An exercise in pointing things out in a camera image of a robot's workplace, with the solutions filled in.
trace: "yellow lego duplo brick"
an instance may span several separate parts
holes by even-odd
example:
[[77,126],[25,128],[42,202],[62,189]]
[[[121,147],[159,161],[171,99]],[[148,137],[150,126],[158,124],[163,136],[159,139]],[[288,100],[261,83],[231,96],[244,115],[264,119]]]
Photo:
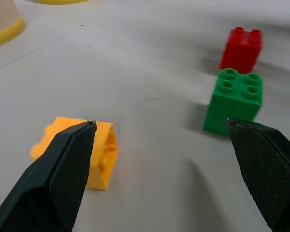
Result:
[[[86,122],[86,119],[57,117],[53,124],[44,130],[44,137],[40,143],[34,145],[30,151],[36,160],[40,157],[55,135],[70,126]],[[108,182],[117,159],[117,143],[113,123],[97,121],[97,131],[93,143],[90,159],[90,171],[87,187],[107,190]]]

